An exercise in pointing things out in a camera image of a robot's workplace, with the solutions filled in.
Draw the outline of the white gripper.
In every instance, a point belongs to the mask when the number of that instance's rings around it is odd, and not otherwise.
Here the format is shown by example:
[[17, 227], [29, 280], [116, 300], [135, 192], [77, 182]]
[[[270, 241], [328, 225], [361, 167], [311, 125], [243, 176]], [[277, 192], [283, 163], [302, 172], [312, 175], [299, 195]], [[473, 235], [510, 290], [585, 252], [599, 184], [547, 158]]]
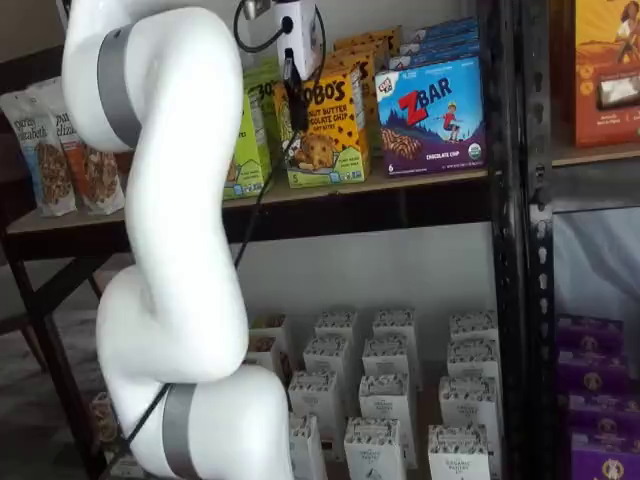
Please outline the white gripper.
[[274, 5], [276, 23], [284, 31], [276, 45], [294, 131], [308, 129], [302, 80], [311, 78], [321, 60], [316, 7], [311, 0], [276, 1]]

